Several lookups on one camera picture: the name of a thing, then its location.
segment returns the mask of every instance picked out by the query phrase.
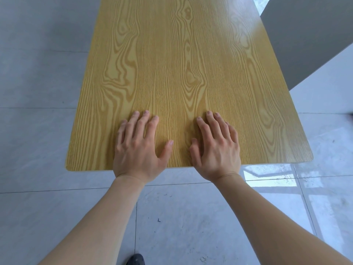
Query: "shoe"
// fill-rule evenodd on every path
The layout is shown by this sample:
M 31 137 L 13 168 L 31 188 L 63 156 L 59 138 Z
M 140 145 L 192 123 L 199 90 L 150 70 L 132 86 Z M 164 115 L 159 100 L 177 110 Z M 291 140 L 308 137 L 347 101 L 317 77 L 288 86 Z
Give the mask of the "shoe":
M 134 254 L 129 258 L 126 265 L 145 265 L 145 260 L 141 254 Z

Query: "person's left hand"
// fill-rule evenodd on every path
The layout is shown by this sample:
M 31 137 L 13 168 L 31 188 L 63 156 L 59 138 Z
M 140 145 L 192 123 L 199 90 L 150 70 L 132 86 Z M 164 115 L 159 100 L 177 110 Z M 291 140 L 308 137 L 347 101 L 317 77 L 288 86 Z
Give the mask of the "person's left hand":
M 149 122 L 149 111 L 134 112 L 130 121 L 122 121 L 117 132 L 113 171 L 116 177 L 127 175 L 138 178 L 144 184 L 154 180 L 166 167 L 172 154 L 173 140 L 167 141 L 161 156 L 155 152 L 155 134 L 158 116 Z

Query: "wood grain pattern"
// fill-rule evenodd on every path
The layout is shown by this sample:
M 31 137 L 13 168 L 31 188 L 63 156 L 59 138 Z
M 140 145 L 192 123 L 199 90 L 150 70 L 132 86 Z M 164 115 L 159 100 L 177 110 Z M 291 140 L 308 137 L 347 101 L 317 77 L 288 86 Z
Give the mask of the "wood grain pattern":
M 121 120 L 160 116 L 157 152 L 190 166 L 195 117 L 219 112 L 239 132 L 243 164 L 312 153 L 253 0 L 102 0 L 66 168 L 112 169 Z

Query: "gray wall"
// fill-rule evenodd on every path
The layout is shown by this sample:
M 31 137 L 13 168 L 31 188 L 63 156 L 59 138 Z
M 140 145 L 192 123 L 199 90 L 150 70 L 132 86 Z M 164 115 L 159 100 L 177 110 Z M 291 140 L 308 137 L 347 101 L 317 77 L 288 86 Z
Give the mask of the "gray wall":
M 353 42 L 353 0 L 270 0 L 261 19 L 289 89 Z

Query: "hand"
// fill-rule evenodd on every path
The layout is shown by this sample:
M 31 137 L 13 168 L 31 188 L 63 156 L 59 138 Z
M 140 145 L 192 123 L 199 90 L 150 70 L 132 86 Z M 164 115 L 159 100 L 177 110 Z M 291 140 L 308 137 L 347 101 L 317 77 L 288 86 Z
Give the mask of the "hand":
M 208 111 L 206 117 L 210 125 L 206 124 L 201 117 L 197 117 L 204 153 L 201 156 L 199 143 L 196 138 L 193 138 L 190 147 L 193 166 L 203 178 L 211 182 L 224 176 L 239 174 L 241 161 L 237 131 L 226 123 L 219 113 L 213 115 Z
M 173 140 L 169 140 L 161 156 L 155 152 L 155 134 L 158 116 L 149 122 L 149 111 L 140 120 L 139 112 L 134 112 L 130 121 L 122 121 L 117 132 L 113 171 L 116 177 L 127 175 L 138 178 L 144 184 L 154 180 L 166 167 L 172 154 Z

